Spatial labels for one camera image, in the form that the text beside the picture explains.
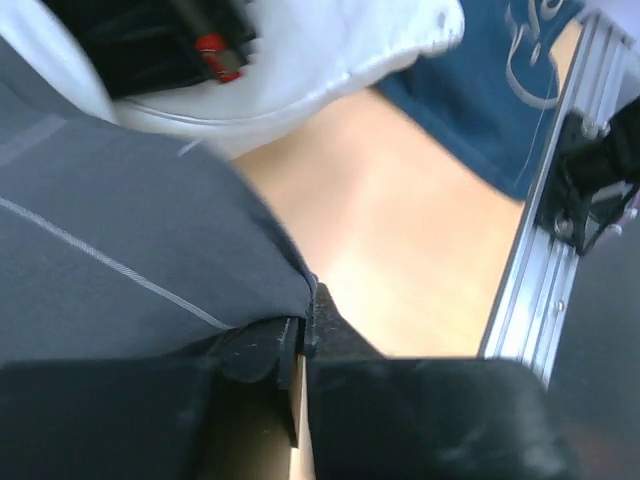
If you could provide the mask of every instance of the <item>gray fabric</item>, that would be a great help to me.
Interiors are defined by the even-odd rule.
[[[0,363],[306,316],[312,275],[228,165],[83,116],[4,43],[0,62]]]

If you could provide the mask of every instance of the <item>red label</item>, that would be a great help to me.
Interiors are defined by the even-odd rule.
[[[196,42],[196,49],[202,54],[207,66],[218,76],[222,83],[231,82],[242,75],[240,71],[229,72],[224,62],[220,59],[220,54],[228,48],[227,42],[217,33],[200,37]]]

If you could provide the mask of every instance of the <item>black clamp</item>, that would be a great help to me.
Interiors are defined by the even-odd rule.
[[[584,135],[583,118],[565,118],[537,221],[551,235],[588,253],[624,215],[640,190],[640,98],[609,123],[604,136]]]

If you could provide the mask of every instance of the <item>screw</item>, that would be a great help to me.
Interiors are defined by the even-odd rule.
[[[613,232],[616,235],[622,235],[622,226],[620,226],[618,224],[609,225],[607,227],[607,231]]]
[[[582,135],[584,138],[588,140],[595,140],[598,138],[598,134],[600,133],[600,129],[596,126],[595,123],[591,120],[583,120],[582,121]]]
[[[568,237],[573,233],[573,222],[564,217],[558,217],[553,226],[553,231],[556,235]]]

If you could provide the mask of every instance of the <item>blue shorts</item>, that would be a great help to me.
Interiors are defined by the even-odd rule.
[[[524,200],[558,103],[551,47],[582,4],[461,3],[462,43],[442,56],[420,58],[377,88],[479,177]]]

